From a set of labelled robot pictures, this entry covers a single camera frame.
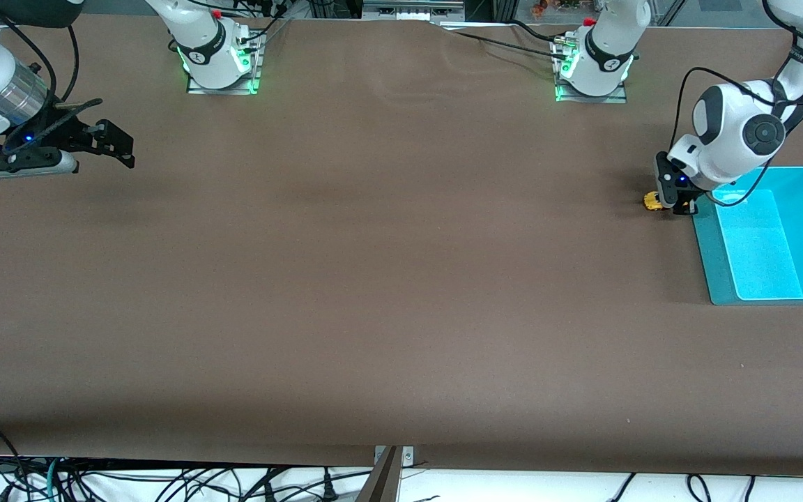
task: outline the metal bracket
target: metal bracket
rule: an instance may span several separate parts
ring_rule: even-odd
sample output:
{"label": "metal bracket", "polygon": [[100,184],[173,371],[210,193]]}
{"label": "metal bracket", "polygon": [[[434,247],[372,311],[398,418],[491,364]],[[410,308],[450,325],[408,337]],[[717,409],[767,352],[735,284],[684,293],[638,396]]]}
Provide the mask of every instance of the metal bracket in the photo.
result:
{"label": "metal bracket", "polygon": [[[411,467],[414,465],[414,447],[400,447],[401,448],[401,466]],[[380,461],[380,457],[385,451],[386,447],[374,448],[374,465]]]}
{"label": "metal bracket", "polygon": [[[383,450],[375,457],[379,457],[374,470],[367,476],[364,487],[361,488],[355,502],[398,502],[399,484],[402,483],[402,461],[407,455],[414,460],[413,447],[377,447]],[[404,449],[411,448],[410,454]]]}

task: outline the metal mounting plate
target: metal mounting plate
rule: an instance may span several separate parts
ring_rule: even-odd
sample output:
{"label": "metal mounting plate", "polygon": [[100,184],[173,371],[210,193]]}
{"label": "metal mounting plate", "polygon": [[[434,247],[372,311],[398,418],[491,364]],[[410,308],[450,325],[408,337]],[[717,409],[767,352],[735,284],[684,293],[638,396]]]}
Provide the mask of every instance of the metal mounting plate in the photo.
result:
{"label": "metal mounting plate", "polygon": [[[374,448],[374,465],[380,461],[380,455],[385,449],[386,447]],[[414,465],[414,447],[401,447],[401,466],[411,467],[411,465]]]}

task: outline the white floor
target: white floor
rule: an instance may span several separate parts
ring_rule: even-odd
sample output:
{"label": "white floor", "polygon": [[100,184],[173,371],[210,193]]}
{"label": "white floor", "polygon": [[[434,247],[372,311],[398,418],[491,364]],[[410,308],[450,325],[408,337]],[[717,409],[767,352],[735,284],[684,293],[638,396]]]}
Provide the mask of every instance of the white floor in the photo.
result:
{"label": "white floor", "polygon": [[[355,473],[362,468],[335,468],[331,473]],[[249,489],[264,470],[237,471],[243,489]],[[178,471],[131,471],[128,476],[175,477]],[[322,468],[298,468],[287,471],[272,483],[274,489],[287,485],[306,485],[321,482]],[[421,502],[438,496],[436,502],[607,502],[615,496],[627,474],[598,473],[523,473],[523,471],[446,471],[409,469],[404,472],[401,482],[399,502]],[[338,494],[356,492],[364,483],[366,476],[338,480],[334,483]],[[89,484],[105,502],[153,502],[166,487],[165,482],[122,482],[103,477],[89,477]],[[748,478],[739,476],[707,476],[713,502],[743,502]],[[34,482],[45,486],[45,480]],[[230,475],[221,476],[214,485],[238,492],[235,479]],[[0,477],[0,492],[6,486]],[[172,502],[184,499],[184,490],[176,494]],[[320,494],[321,487],[313,489]],[[292,492],[277,494],[277,500]],[[17,492],[10,497],[14,502],[26,500]],[[191,498],[194,502],[224,502],[226,496],[204,490]],[[293,501],[315,500],[314,496],[303,494]],[[622,497],[622,502],[694,502],[686,489],[684,476],[673,474],[638,474]],[[803,502],[803,479],[797,478],[758,478],[751,495],[751,502]]]}

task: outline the black cable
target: black cable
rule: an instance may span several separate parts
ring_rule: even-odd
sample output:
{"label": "black cable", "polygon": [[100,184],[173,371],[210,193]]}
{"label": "black cable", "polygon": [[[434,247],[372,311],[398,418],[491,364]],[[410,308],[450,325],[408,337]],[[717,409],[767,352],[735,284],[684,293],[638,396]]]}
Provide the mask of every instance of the black cable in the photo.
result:
{"label": "black cable", "polygon": [[548,52],[545,52],[545,51],[539,51],[537,49],[531,49],[531,48],[528,48],[528,47],[522,47],[522,45],[507,44],[507,42],[501,42],[499,40],[493,40],[491,38],[479,37],[478,35],[470,35],[469,33],[462,33],[460,31],[455,31],[455,33],[457,33],[461,37],[474,38],[474,39],[477,39],[477,40],[481,40],[482,42],[488,42],[490,44],[495,44],[495,45],[503,45],[503,47],[509,47],[511,49],[517,49],[519,51],[524,51],[526,53],[546,55],[547,57],[551,57],[553,59],[565,59],[566,58],[566,56],[564,56],[562,54],[551,54],[551,53],[548,53]]}
{"label": "black cable", "polygon": [[274,469],[269,469],[267,473],[265,473],[265,476],[259,478],[258,482],[252,484],[252,487],[246,493],[244,493],[241,498],[237,499],[237,502],[246,502],[246,500],[251,498],[252,494],[255,493],[256,490],[261,489],[263,486],[265,486],[265,483],[270,482],[277,476],[280,476],[280,474],[286,473],[286,471],[289,470],[290,470],[289,467],[276,467]]}
{"label": "black cable", "polygon": [[83,496],[85,496],[86,500],[107,502],[107,499],[103,498],[103,496],[98,495],[98,493],[96,493],[95,490],[92,489],[92,487],[86,484],[85,480],[82,479],[82,476],[79,473],[79,471],[76,471],[75,477],[77,481],[77,486],[79,486],[79,491],[83,493]]}
{"label": "black cable", "polygon": [[[2,439],[2,442],[4,442],[4,444],[6,444],[6,447],[12,454],[12,457],[14,457],[14,461],[16,461],[18,465],[20,473],[23,474],[23,479],[25,479],[25,483],[29,485],[29,471],[26,469],[26,464],[23,463],[23,461],[20,459],[20,455],[17,453],[17,448],[14,448],[14,445],[12,444],[12,442],[10,442],[8,436],[4,435],[4,432],[2,431],[0,431],[0,439]],[[29,496],[29,493],[26,494],[26,499],[31,500],[31,496]]]}
{"label": "black cable", "polygon": [[[340,474],[340,476],[332,477],[332,480],[334,480],[334,481],[336,481],[336,480],[345,480],[345,479],[348,479],[348,478],[354,478],[356,476],[367,476],[367,474],[370,474],[370,471],[360,471],[359,473]],[[285,496],[283,499],[280,500],[280,502],[287,502],[287,500],[292,499],[294,496],[299,495],[299,493],[308,492],[310,489],[318,488],[319,486],[322,486],[322,484],[324,484],[324,483],[325,482],[321,481],[321,482],[312,483],[312,484],[310,484],[308,486],[304,486],[304,487],[302,487],[300,489],[297,489],[296,492],[290,493],[290,495]]]}
{"label": "black cable", "polygon": [[742,499],[742,502],[749,502],[753,489],[755,489],[755,476],[749,476],[749,486],[745,489],[745,498]]}
{"label": "black cable", "polygon": [[[211,490],[213,490],[213,492],[217,492],[217,493],[221,493],[222,495],[226,495],[226,496],[229,497],[229,500],[230,499],[239,499],[239,498],[241,498],[243,496],[243,488],[242,488],[242,486],[240,484],[237,485],[237,494],[235,494],[230,489],[227,489],[227,488],[224,488],[224,487],[221,487],[221,486],[213,486],[213,485],[207,484],[207,482],[197,482],[197,483],[198,483],[198,485],[197,485],[198,487],[205,488],[205,489],[211,489]],[[303,489],[303,487],[301,487],[299,485],[283,486],[281,488],[275,489],[274,493],[287,492],[288,489],[299,489],[299,490],[302,490],[302,492],[308,492],[308,493],[312,494],[313,496],[317,496],[318,498],[321,498],[321,495],[318,495],[317,493],[314,493],[314,492],[309,492],[308,490]],[[265,493],[256,493],[256,494],[250,496],[250,499],[255,499],[255,498],[258,498],[259,496],[265,496]]]}
{"label": "black cable", "polygon": [[625,495],[625,490],[627,489],[628,485],[633,482],[634,477],[637,476],[637,473],[630,473],[628,474],[627,479],[624,483],[622,483],[621,488],[618,489],[618,493],[613,496],[612,499],[609,499],[609,502],[621,502],[622,496]]}
{"label": "black cable", "polygon": [[156,477],[156,476],[120,476],[120,474],[111,474],[111,473],[99,473],[99,471],[87,471],[87,473],[83,473],[83,476],[101,476],[103,478],[109,478],[112,480],[121,480],[121,482],[156,482],[156,483],[163,483],[163,482],[174,482],[175,478],[167,478],[165,476]]}
{"label": "black cable", "polygon": [[780,26],[780,28],[785,29],[785,31],[787,32],[790,32],[793,35],[793,37],[801,38],[803,40],[803,33],[798,31],[794,26],[790,26],[782,22],[780,18],[774,15],[772,10],[770,10],[770,6],[767,0],[761,2],[761,6],[764,7],[764,13],[767,14],[768,18],[770,18],[770,20],[774,22],[775,25]]}
{"label": "black cable", "polygon": [[755,191],[755,188],[757,188],[758,185],[761,184],[761,180],[762,178],[764,178],[764,175],[767,174],[767,169],[770,168],[770,163],[773,159],[774,158],[770,157],[770,159],[764,164],[764,169],[761,169],[761,174],[758,175],[758,180],[755,180],[755,182],[751,185],[751,188],[749,188],[749,191],[746,191],[745,195],[742,196],[742,198],[740,198],[736,202],[728,202],[728,203],[721,202],[720,200],[717,200],[717,197],[715,197],[710,191],[705,192],[705,196],[708,197],[708,200],[717,204],[717,206],[720,207],[739,206],[739,204],[745,202],[746,199],[748,199],[751,196],[751,194]]}
{"label": "black cable", "polygon": [[44,496],[45,499],[48,499],[47,490],[41,489],[41,488],[36,488],[31,483],[29,483],[28,480],[22,479],[18,474],[16,474],[16,471],[15,471],[15,473],[10,473],[10,474],[12,474],[12,476],[14,476],[14,480],[9,480],[7,474],[3,473],[3,471],[0,471],[0,476],[2,476],[2,479],[4,480],[4,482],[6,482],[10,486],[13,486],[13,488],[18,489],[19,492],[26,493],[26,499],[28,501],[29,500],[38,500],[38,499],[33,499],[32,498],[34,493],[38,493],[39,495]]}
{"label": "black cable", "polygon": [[258,32],[255,35],[252,35],[252,37],[241,38],[240,39],[240,43],[241,44],[245,44],[245,43],[249,42],[250,40],[255,40],[256,38],[259,38],[262,35],[265,35],[268,32],[268,30],[271,28],[271,26],[273,26],[277,22],[277,20],[279,20],[279,19],[281,19],[280,15],[274,16],[273,18],[271,18],[271,21],[265,26],[265,28],[262,29],[262,31]]}
{"label": "black cable", "polygon": [[204,482],[198,482],[197,486],[195,486],[194,489],[190,490],[189,493],[185,494],[185,501],[190,499],[191,496],[194,496],[194,494],[196,494],[197,492],[200,492],[201,489],[210,488],[209,483],[214,482],[214,480],[216,480],[217,477],[223,476],[223,474],[227,474],[230,471],[233,471],[233,469],[223,469],[213,474],[209,478],[206,478]]}
{"label": "black cable", "polygon": [[67,26],[67,32],[70,33],[70,44],[73,45],[73,74],[70,76],[70,83],[67,84],[67,90],[61,96],[61,101],[67,101],[70,93],[73,92],[73,86],[76,85],[76,79],[79,77],[79,43],[76,41],[76,31],[73,31],[73,25]]}
{"label": "black cable", "polygon": [[736,80],[733,80],[730,77],[727,77],[726,75],[724,75],[722,73],[718,73],[717,71],[710,70],[710,69],[702,67],[702,66],[694,66],[693,68],[689,69],[689,71],[687,71],[687,73],[685,75],[683,75],[683,80],[681,81],[681,89],[678,92],[678,108],[676,109],[676,112],[675,112],[676,113],[676,115],[675,115],[675,127],[673,127],[673,130],[671,131],[671,143],[668,144],[668,149],[669,150],[672,149],[673,146],[675,146],[675,139],[678,138],[678,126],[680,124],[680,112],[681,112],[681,106],[682,106],[682,103],[683,103],[683,91],[685,91],[685,89],[686,89],[686,83],[687,83],[687,80],[689,80],[689,76],[694,74],[696,71],[704,71],[704,73],[710,73],[711,75],[714,75],[715,77],[718,77],[718,79],[722,79],[724,82],[727,82],[729,84],[733,84],[734,86],[736,86],[742,92],[742,94],[745,94],[747,96],[751,96],[752,98],[755,98],[758,101],[763,102],[765,105],[774,106],[774,107],[777,106],[777,105],[796,105],[796,106],[803,105],[803,101],[795,100],[795,99],[783,99],[781,101],[776,101],[776,102],[768,101],[767,99],[761,98],[761,96],[756,94],[751,89],[747,88],[742,83],[736,82]]}
{"label": "black cable", "polygon": [[[94,98],[94,99],[89,99],[89,101],[83,102],[82,105],[79,105],[76,108],[73,108],[72,110],[67,112],[67,114],[65,114],[63,117],[59,118],[57,121],[54,121],[54,123],[52,123],[50,126],[44,128],[44,130],[42,130],[41,132],[36,134],[36,136],[33,137],[33,139],[29,140],[28,142],[24,143],[23,145],[18,146],[16,149],[7,151],[6,155],[15,155],[16,153],[18,153],[18,152],[20,152],[20,151],[22,151],[24,149],[28,149],[30,146],[33,146],[36,143],[38,143],[39,140],[41,140],[43,137],[46,137],[46,136],[48,136],[48,134],[51,134],[52,131],[56,130],[58,127],[63,126],[65,123],[67,123],[68,121],[70,121],[71,119],[76,117],[77,115],[81,114],[81,112],[85,112],[87,109],[92,108],[92,106],[101,105],[102,102],[104,102],[104,101],[105,100],[103,100],[101,98]],[[13,131],[12,134],[9,134],[8,136],[9,137],[12,136],[14,134],[14,132],[16,132],[16,131],[17,130]]]}
{"label": "black cable", "polygon": [[330,469],[328,467],[324,467],[324,495],[321,496],[321,500],[324,502],[334,502],[339,497],[337,495],[337,490],[334,489],[334,480],[330,477]]}
{"label": "black cable", "polygon": [[[197,474],[195,474],[194,476],[191,476],[190,478],[186,477],[187,474],[191,474],[191,470],[188,470],[187,474],[182,474],[181,476],[176,478],[176,482],[178,482],[178,480],[181,479],[181,480],[184,480],[184,483],[181,486],[179,486],[178,489],[175,489],[175,492],[172,492],[172,494],[169,495],[168,498],[163,500],[163,502],[169,502],[169,500],[172,500],[173,496],[178,495],[178,493],[181,492],[182,489],[187,489],[188,488],[188,483],[191,483],[193,480],[197,479],[198,477],[203,476],[205,473],[209,473],[210,470],[211,469],[202,469]],[[156,498],[156,500],[154,500],[154,502],[159,502],[160,501],[160,497],[163,496],[164,493],[166,493],[166,491],[169,489],[170,486],[172,486],[173,483],[169,483],[169,485],[167,485],[166,488],[163,489],[163,492],[160,492],[160,495],[157,496],[157,498]]]}
{"label": "black cable", "polygon": [[235,478],[235,482],[237,483],[237,493],[243,493],[243,483],[240,482],[240,476],[237,476],[237,471],[231,470],[231,475]]}
{"label": "black cable", "polygon": [[537,38],[539,40],[543,40],[545,42],[552,42],[554,38],[557,38],[557,37],[560,37],[561,35],[565,35],[566,34],[566,32],[562,32],[562,33],[560,33],[560,35],[551,35],[551,36],[542,35],[541,33],[538,33],[537,31],[533,31],[532,26],[529,26],[525,22],[522,22],[521,20],[518,20],[518,19],[511,19],[510,20],[510,24],[513,24],[513,25],[519,26],[519,28],[525,29],[525,31],[527,31],[528,34],[531,35],[532,37],[535,37],[535,38]]}
{"label": "black cable", "polygon": [[[698,482],[702,485],[702,489],[705,490],[705,500],[700,499],[692,489],[692,480],[698,480]],[[689,495],[692,495],[692,498],[694,498],[696,502],[711,502],[711,493],[708,492],[708,485],[705,484],[705,480],[702,479],[702,476],[699,476],[698,474],[689,474],[686,477],[686,489],[689,490]]]}

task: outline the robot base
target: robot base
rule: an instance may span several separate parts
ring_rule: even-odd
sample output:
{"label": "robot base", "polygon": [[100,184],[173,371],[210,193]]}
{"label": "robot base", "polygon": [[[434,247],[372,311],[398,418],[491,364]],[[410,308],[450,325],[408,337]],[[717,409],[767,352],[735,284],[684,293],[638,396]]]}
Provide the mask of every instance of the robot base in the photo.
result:
{"label": "robot base", "polygon": [[624,104],[627,102],[627,95],[625,95],[625,85],[618,84],[618,87],[612,91],[611,94],[606,96],[587,96],[578,92],[572,84],[560,76],[563,68],[567,64],[571,64],[573,59],[573,47],[570,37],[557,37],[551,42],[551,54],[563,54],[567,59],[554,59],[553,60],[553,79],[556,82],[556,98],[557,101],[574,101],[574,102],[606,102],[606,104]]}
{"label": "robot base", "polygon": [[[262,32],[261,29],[250,29],[252,35]],[[245,48],[249,54],[240,56],[241,63],[249,64],[250,71],[237,79],[237,82],[222,89],[207,89],[188,75],[188,94],[206,94],[217,96],[248,96],[258,94],[259,80],[262,77],[262,63],[265,57],[265,40],[268,35],[262,33],[258,38],[247,42]]]}

